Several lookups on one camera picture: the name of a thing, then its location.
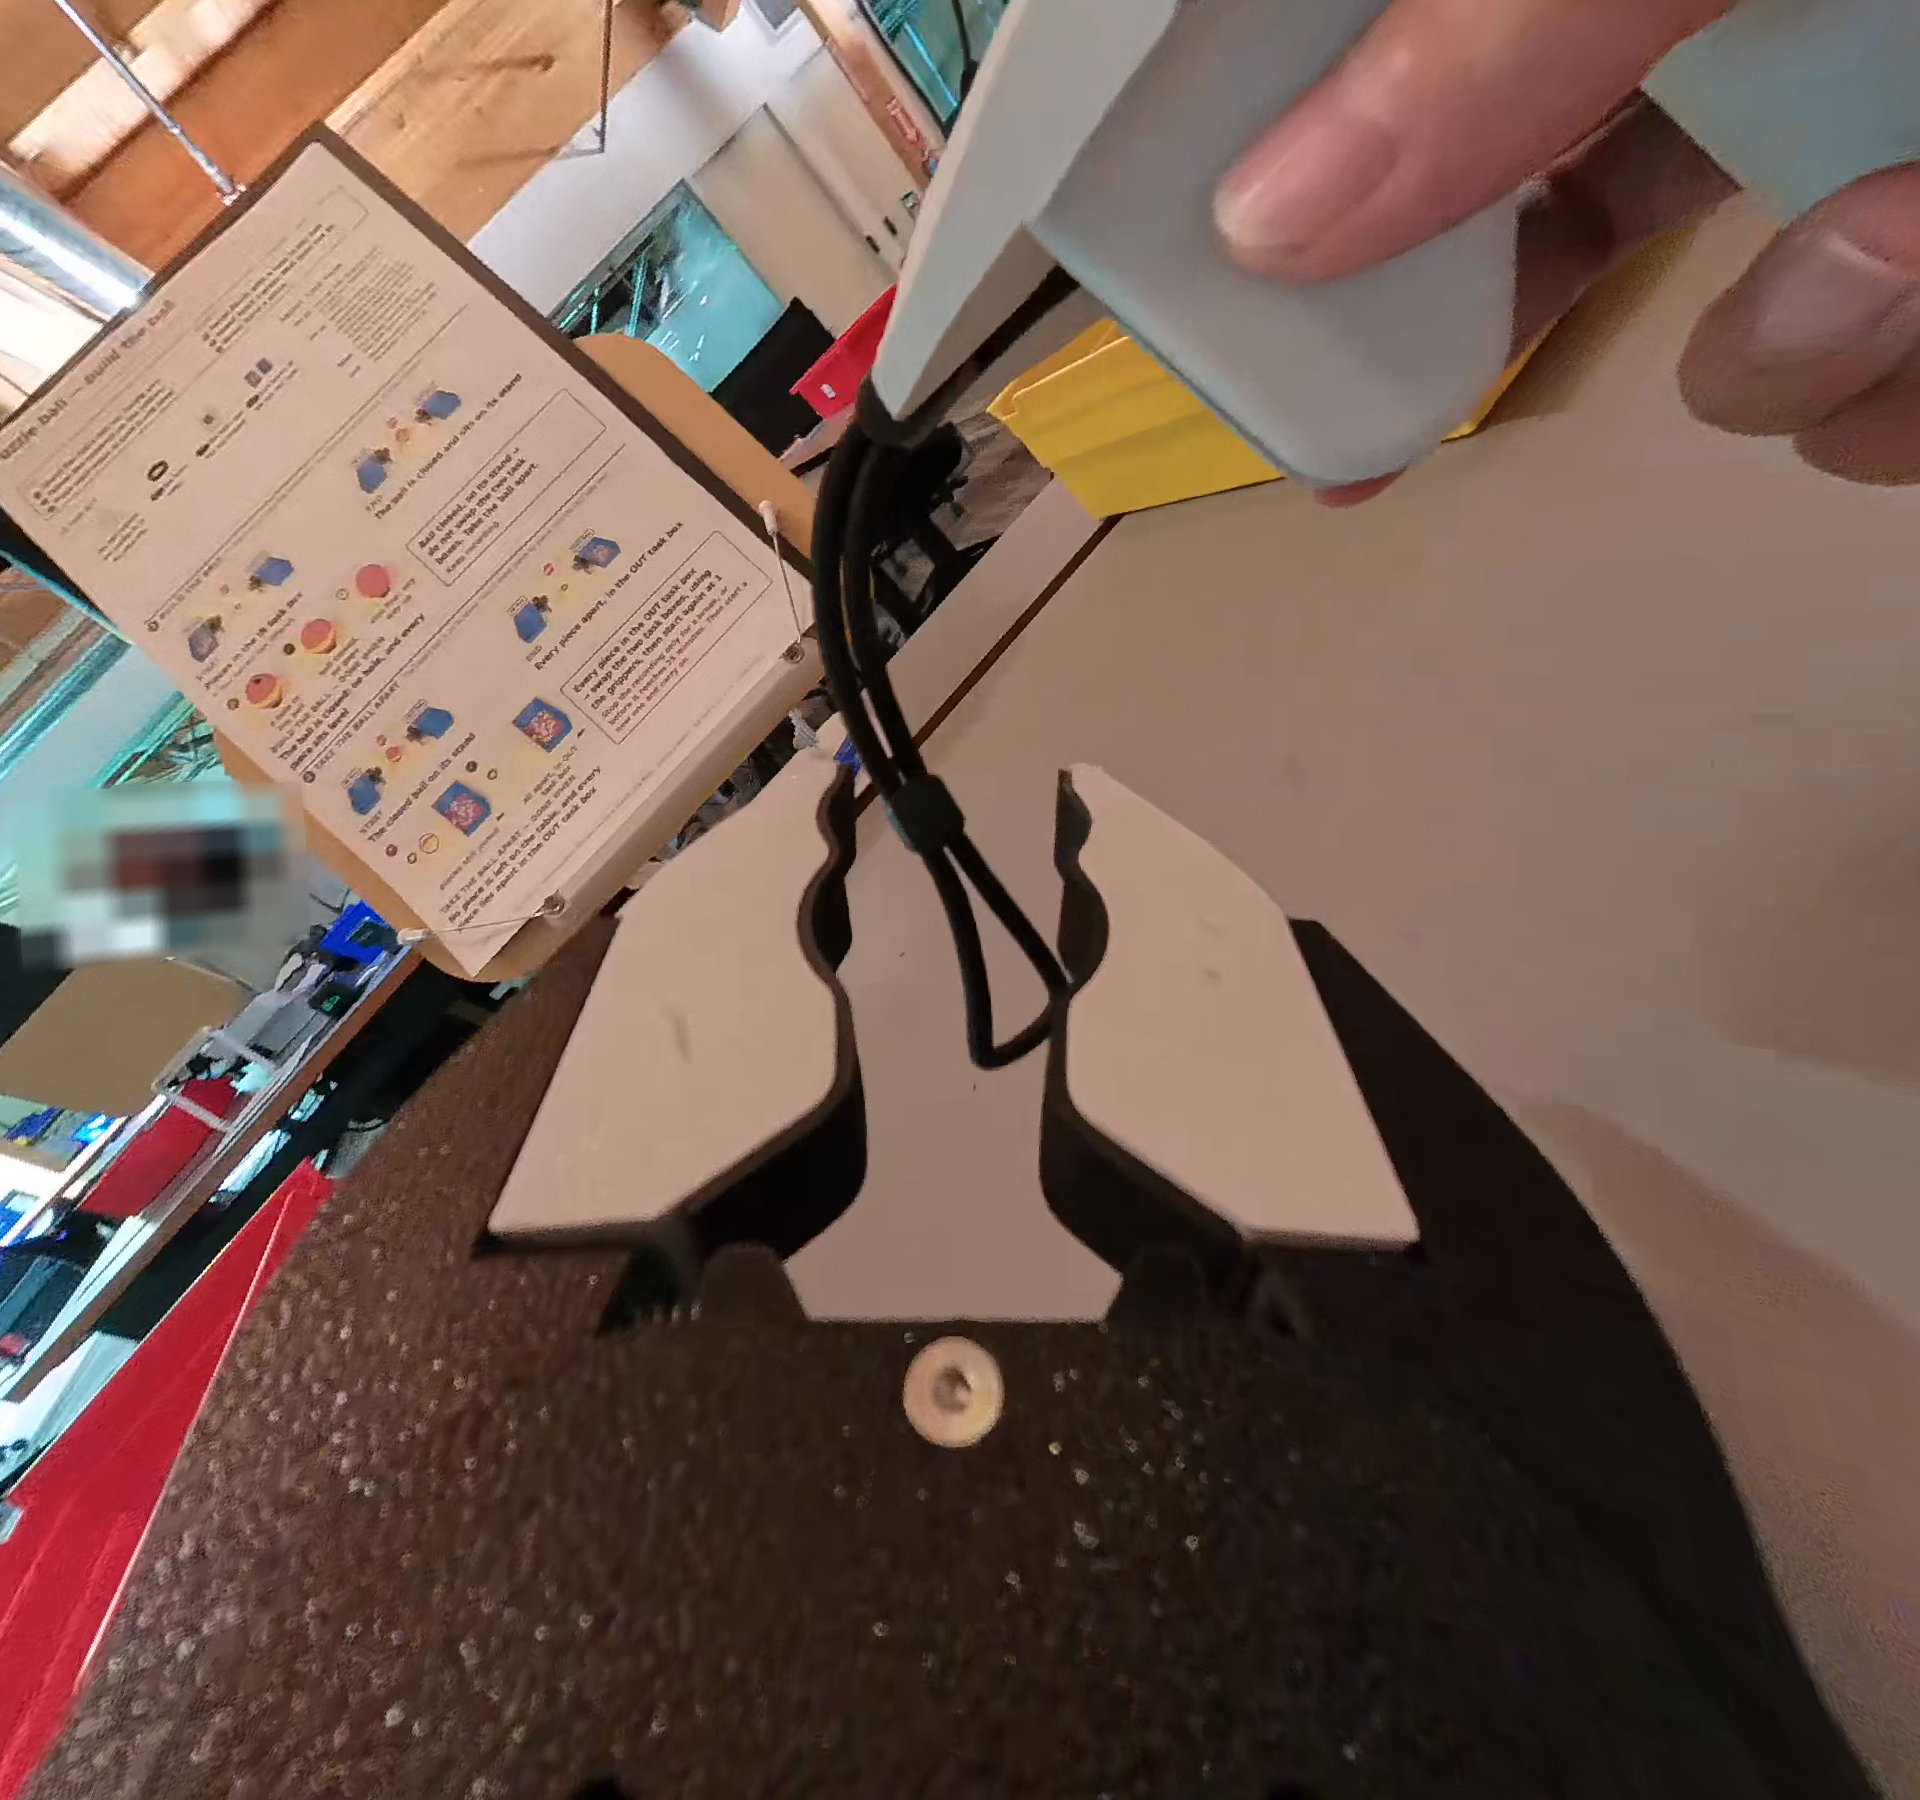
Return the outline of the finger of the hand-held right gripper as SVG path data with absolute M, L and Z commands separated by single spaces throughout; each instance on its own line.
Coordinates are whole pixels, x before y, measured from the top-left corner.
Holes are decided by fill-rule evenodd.
M 1515 343 L 1519 193 L 1355 276 L 1290 284 L 1224 246 L 1214 193 L 1392 0 L 1183 0 L 1036 234 L 1279 469 L 1380 481 L 1454 435 Z
M 916 427 L 1072 290 L 1046 207 L 1183 0 L 1012 0 L 966 98 L 865 385 L 865 427 Z

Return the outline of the red plastic bin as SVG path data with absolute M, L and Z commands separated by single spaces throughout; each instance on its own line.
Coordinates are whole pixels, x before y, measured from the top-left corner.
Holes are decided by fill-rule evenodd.
M 140 1126 L 118 1152 L 83 1195 L 79 1213 L 109 1222 L 145 1213 L 224 1138 L 224 1120 L 237 1101 L 232 1074 L 191 1077 L 180 1095 L 182 1104 Z
M 790 394 L 811 408 L 820 421 L 850 410 L 859 387 L 874 372 L 896 295 L 898 286 L 889 286 L 875 295 L 822 357 L 790 385 Z
M 3 1794 L 56 1738 L 222 1359 L 330 1193 L 289 1172 L 5 1499 Z

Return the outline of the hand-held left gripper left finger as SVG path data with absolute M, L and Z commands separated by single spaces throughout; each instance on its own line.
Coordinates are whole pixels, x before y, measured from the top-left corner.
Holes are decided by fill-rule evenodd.
M 629 1291 L 786 1262 L 865 1179 L 849 766 L 786 766 L 621 909 L 491 1211 L 494 1253 L 612 1249 Z

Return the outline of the instruction sheet board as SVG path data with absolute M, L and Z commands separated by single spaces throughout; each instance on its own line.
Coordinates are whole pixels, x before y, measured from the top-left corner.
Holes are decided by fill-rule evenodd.
M 760 498 L 321 124 L 5 418 L 5 516 L 477 981 L 820 668 Z

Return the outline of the yellow plastic bin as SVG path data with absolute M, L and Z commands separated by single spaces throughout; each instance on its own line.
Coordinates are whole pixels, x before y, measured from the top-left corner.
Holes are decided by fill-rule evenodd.
M 1284 478 L 1117 320 L 1021 369 L 988 414 L 1096 519 Z

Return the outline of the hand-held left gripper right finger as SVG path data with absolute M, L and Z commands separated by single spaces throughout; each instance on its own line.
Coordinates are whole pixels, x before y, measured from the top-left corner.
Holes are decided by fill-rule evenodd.
M 1120 1284 L 1254 1291 L 1423 1231 L 1306 948 L 1234 857 L 1097 766 L 1057 779 L 1045 1202 Z

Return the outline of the person's right hand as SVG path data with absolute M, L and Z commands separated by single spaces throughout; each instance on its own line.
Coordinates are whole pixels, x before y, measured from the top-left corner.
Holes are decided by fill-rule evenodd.
M 1387 262 L 1526 188 L 1515 348 L 1644 246 L 1734 197 L 1644 73 L 1738 0 L 1395 0 L 1214 193 L 1237 262 L 1291 286 Z M 1814 469 L 1918 481 L 1918 173 L 1786 224 L 1677 366 L 1696 421 Z

